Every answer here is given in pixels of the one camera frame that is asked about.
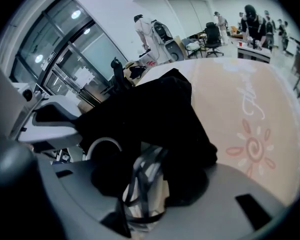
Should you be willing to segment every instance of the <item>person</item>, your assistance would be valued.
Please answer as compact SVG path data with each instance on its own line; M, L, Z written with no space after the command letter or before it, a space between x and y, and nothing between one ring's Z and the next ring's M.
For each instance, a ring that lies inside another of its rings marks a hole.
M276 32L276 24L275 24L275 21L273 19L271 19L269 11L265 10L264 15L265 15L265 20L271 22L272 31L273 31L273 33L275 33Z
M242 17L242 35L243 40L248 36L260 41L262 47L266 41L266 20L257 14L256 9L248 4L244 7L245 15Z
M244 16L244 13L243 12L239 12L239 19L238 19L238 30L239 32L242 31L242 25L241 25L241 20L242 20L242 17Z
M133 20L135 31L143 43L143 48L145 50L151 49L152 59L155 60L158 65L174 62L165 45L159 44L157 41L152 27L153 20L144 18L142 14L135 16Z
M214 12L214 16L218 17L218 26L220 28L221 38L223 40L224 45L227 46L228 45L228 35L227 35L226 20L217 11Z
M283 34L285 31L285 26L282 24L282 20L278 19L279 22L279 27L278 27L278 45L279 45L279 51L283 52L284 51L284 43L283 43Z
M272 51L274 46L274 26L271 23L270 16L265 16L265 43L264 47L268 48L270 51Z
M282 34L282 41L283 41L283 51L286 51L289 43L289 36L290 36L290 29L288 27L288 22L284 22L284 31Z

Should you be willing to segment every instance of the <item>chair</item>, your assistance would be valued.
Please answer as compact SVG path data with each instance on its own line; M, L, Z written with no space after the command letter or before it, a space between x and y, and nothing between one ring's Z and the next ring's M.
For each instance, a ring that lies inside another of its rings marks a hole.
M198 56L197 56L197 52L200 51L201 53L201 57L203 58L202 56L202 52L201 52L201 47L198 48L198 49L195 49L195 50L189 50L187 49L187 45L191 44L191 43L194 43L193 39L190 39L190 38L185 38L185 39L182 39L181 42L183 43L184 47L185 47L185 50L188 54L188 58L191 57L191 55L195 55L195 57L198 59Z
M122 93L132 87L132 84L125 78L124 69L121 62L114 57L111 62L111 68L113 68L114 76L111 78L113 83L112 92Z
M206 58L210 56L211 54L214 54L215 56L218 57L217 54L222 54L221 51L219 51L217 48L221 46L221 37L220 37L220 32L219 28L213 23L213 22L208 22L206 24L206 42L205 42L205 47L212 49L212 51L208 51L206 54Z

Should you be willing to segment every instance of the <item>door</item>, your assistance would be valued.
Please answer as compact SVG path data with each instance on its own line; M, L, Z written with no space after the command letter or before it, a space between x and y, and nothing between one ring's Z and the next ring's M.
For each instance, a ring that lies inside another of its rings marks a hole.
M77 88L67 76L62 75L55 67L50 70L43 87L51 95L63 95L69 98L83 114L90 111L95 105L89 95Z
M186 37L190 37L202 31L198 16L190 0L168 1L178 17Z
M97 102L103 102L109 97L106 92L109 85L106 85L104 78L77 52L74 52L70 45L57 58L54 68L68 77L76 88L86 92Z

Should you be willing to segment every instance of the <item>window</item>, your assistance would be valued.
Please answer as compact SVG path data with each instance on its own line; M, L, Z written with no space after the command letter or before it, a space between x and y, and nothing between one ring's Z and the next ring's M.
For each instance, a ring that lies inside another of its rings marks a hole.
M20 55L29 65L34 74L39 77L47 58L60 42L54 27L42 17L26 38L20 50Z
M55 95L63 95L73 101L82 113L90 111L93 107L83 100L80 95L73 91L67 84L65 84L59 77L54 73L51 75L47 87Z
M65 35L87 17L87 13L72 0L60 0L47 14Z
M74 41L74 45L108 81L114 75L111 62L115 57L123 66L127 63L120 51L96 24L86 29Z
M99 101L104 101L107 95L102 95L101 92L107 88L106 85L102 83L99 75L91 68L78 54L76 54L70 47L68 51L63 56L61 61L57 64L62 71L64 71L69 77L78 83L80 87L84 86L84 89L96 97ZM82 79L78 78L76 74L81 69L86 72L89 71L94 77L91 81L86 84L82 83Z
M14 64L13 77L15 80L17 80L18 83L30 84L31 89L34 90L36 86L35 77L30 74L17 59L15 59Z

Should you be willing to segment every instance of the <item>orange sun design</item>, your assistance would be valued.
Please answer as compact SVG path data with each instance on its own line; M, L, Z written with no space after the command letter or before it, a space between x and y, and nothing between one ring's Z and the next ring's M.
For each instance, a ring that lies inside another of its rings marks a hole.
M246 157L242 158L238 162L238 166L244 166L248 161L250 164L246 170L246 174L251 178L253 169L255 166L258 168L260 175L264 174L263 162L270 168L275 169L276 163L270 158L266 157L266 153L274 149L274 145L268 145L265 148L271 134L271 130L268 128L265 130L264 134L261 134L261 127L258 126L256 129L256 136L252 133L249 122L245 119L242 120L243 129L245 134L237 133L237 136L245 141L244 146L232 146L228 147L225 152L231 157L238 157L242 153L246 153Z

